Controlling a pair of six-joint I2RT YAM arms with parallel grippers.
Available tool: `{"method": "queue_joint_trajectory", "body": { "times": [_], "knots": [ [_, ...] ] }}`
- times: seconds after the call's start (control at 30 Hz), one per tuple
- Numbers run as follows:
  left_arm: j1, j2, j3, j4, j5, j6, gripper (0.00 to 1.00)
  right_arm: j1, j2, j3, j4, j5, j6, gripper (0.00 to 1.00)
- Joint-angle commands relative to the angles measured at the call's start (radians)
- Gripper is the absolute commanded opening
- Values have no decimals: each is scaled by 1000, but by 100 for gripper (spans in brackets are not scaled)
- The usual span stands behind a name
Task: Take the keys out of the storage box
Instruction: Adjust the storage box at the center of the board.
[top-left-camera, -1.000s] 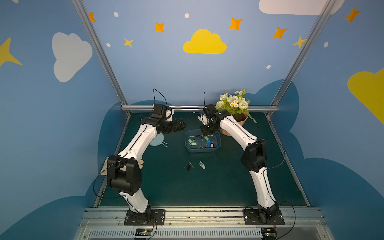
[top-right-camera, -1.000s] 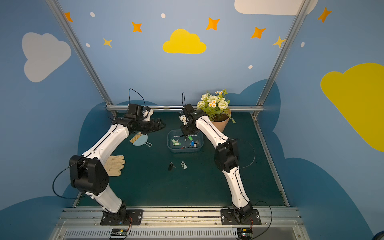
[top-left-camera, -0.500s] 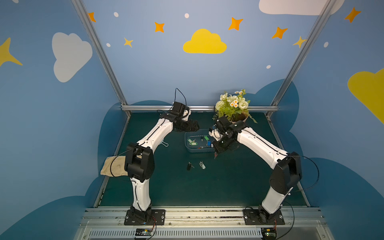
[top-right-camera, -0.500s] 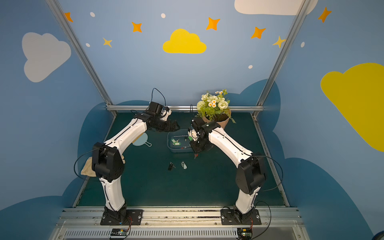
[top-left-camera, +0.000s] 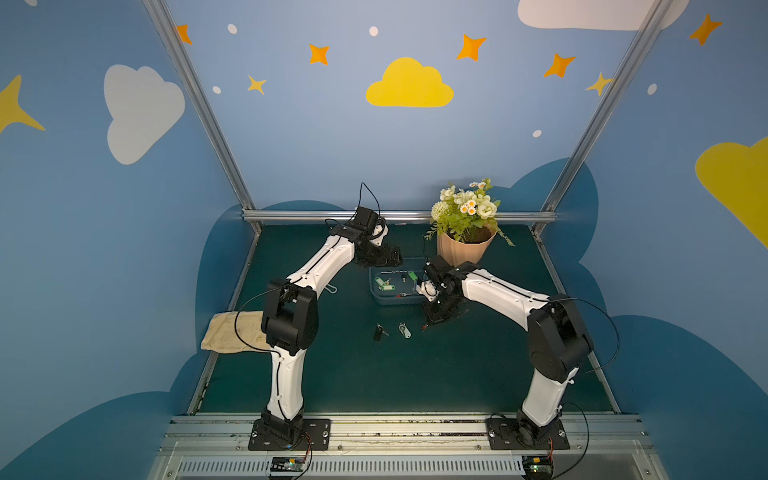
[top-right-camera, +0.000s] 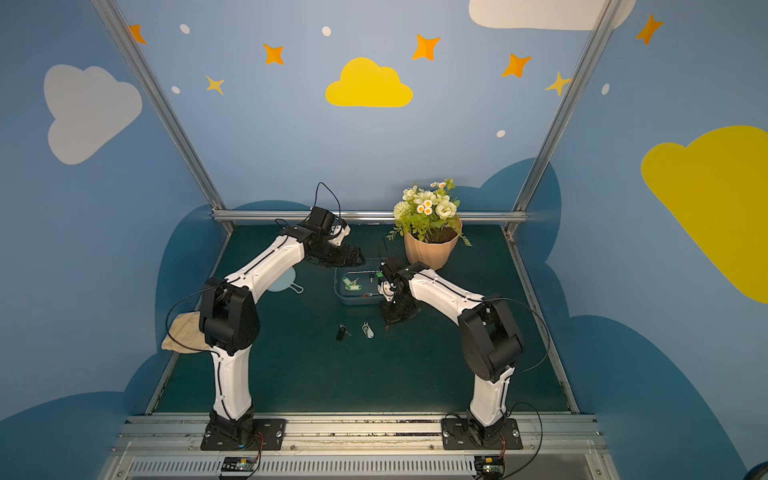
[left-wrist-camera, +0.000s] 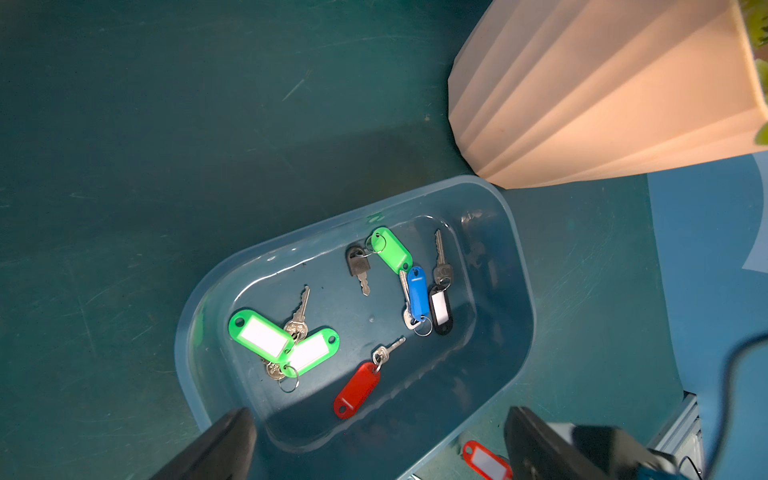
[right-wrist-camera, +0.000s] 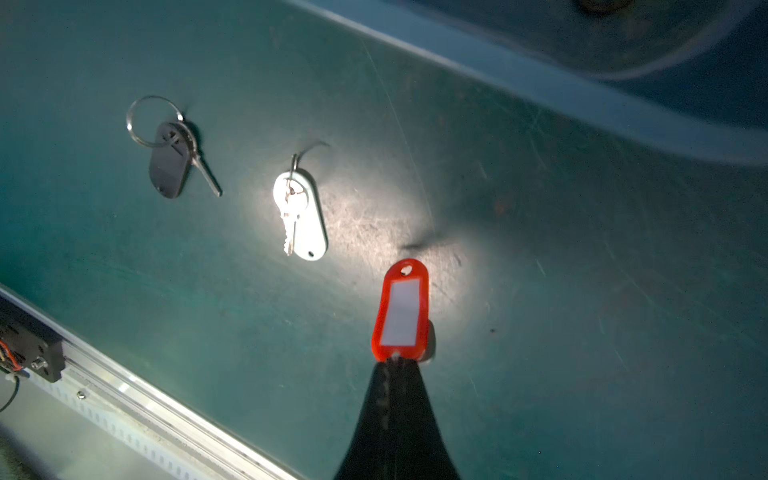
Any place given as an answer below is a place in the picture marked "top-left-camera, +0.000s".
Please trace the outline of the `translucent blue storage box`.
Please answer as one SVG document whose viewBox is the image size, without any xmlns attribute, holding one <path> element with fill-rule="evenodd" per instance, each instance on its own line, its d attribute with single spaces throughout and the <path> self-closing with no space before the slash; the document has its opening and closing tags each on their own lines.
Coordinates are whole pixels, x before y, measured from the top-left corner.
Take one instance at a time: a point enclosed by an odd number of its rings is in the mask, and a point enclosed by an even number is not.
<svg viewBox="0 0 768 480">
<path fill-rule="evenodd" d="M 370 267 L 368 270 L 369 290 L 376 303 L 383 306 L 421 304 L 426 298 L 416 292 L 416 286 L 424 278 L 424 266 L 426 260 L 421 257 L 405 258 L 400 266 L 396 267 Z M 419 277 L 419 282 L 414 283 L 408 276 L 413 271 Z M 382 292 L 378 289 L 374 278 L 380 276 L 390 279 L 396 286 L 392 292 Z"/>
</svg>

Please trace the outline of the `white tag key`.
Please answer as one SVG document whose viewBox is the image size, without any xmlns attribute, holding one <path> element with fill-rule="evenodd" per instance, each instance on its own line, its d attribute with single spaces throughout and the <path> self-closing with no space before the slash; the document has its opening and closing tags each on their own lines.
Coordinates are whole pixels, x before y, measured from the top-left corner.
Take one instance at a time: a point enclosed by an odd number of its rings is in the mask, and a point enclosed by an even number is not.
<svg viewBox="0 0 768 480">
<path fill-rule="evenodd" d="M 405 322 L 401 322 L 398 326 L 398 329 L 404 338 L 410 339 L 412 337 L 412 333 Z"/>
</svg>

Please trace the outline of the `black fob key bunch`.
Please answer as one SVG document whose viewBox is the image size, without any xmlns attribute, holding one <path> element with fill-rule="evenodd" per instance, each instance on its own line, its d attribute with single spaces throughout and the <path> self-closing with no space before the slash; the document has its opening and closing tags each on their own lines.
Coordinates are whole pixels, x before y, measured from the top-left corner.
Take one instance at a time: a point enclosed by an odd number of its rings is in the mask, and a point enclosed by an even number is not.
<svg viewBox="0 0 768 480">
<path fill-rule="evenodd" d="M 384 337 L 388 337 L 389 333 L 384 329 L 384 327 L 381 324 L 377 324 L 374 330 L 373 340 L 378 342 L 381 341 Z"/>
</svg>

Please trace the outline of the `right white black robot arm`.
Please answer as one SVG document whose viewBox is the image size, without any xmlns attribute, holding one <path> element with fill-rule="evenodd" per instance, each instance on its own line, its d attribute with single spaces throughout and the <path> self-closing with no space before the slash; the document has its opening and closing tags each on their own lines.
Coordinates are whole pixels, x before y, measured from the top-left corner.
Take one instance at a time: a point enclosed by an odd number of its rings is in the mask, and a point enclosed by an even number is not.
<svg viewBox="0 0 768 480">
<path fill-rule="evenodd" d="M 472 262 L 452 266 L 441 256 L 427 261 L 424 273 L 417 292 L 426 298 L 428 324 L 443 323 L 460 303 L 474 301 L 525 330 L 534 373 L 517 413 L 518 431 L 537 438 L 555 427 L 567 385 L 594 347 L 575 300 L 526 290 Z"/>
</svg>

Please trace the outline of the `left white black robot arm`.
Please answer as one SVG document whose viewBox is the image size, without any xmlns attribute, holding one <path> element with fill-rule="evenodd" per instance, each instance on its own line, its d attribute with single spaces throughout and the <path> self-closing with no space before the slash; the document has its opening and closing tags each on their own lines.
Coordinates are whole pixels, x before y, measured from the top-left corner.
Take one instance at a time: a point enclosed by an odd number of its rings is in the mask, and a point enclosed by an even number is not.
<svg viewBox="0 0 768 480">
<path fill-rule="evenodd" d="M 319 330 L 319 298 L 350 263 L 400 265 L 400 250 L 384 242 L 387 233 L 379 212 L 358 207 L 351 219 L 331 228 L 301 268 L 270 282 L 261 324 L 272 355 L 271 394 L 261 418 L 267 429 L 285 438 L 301 432 L 304 363 Z"/>
</svg>

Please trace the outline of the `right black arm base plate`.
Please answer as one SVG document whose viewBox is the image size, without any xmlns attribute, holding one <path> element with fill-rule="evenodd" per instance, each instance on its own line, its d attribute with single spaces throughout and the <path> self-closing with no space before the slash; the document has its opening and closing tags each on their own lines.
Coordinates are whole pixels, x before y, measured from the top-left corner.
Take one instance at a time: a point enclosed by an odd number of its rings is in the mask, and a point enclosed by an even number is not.
<svg viewBox="0 0 768 480">
<path fill-rule="evenodd" d="M 569 450 L 570 444 L 562 422 L 555 419 L 539 427 L 516 418 L 489 417 L 485 421 L 492 450 Z"/>
</svg>

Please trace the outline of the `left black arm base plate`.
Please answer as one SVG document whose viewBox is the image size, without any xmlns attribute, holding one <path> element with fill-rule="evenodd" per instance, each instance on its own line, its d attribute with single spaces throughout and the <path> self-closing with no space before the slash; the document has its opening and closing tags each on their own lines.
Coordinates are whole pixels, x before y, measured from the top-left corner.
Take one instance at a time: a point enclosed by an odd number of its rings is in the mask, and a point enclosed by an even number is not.
<svg viewBox="0 0 768 480">
<path fill-rule="evenodd" d="M 249 451 L 306 450 L 327 451 L 332 421 L 328 418 L 299 418 L 285 421 L 278 417 L 257 419 L 248 442 Z"/>
</svg>

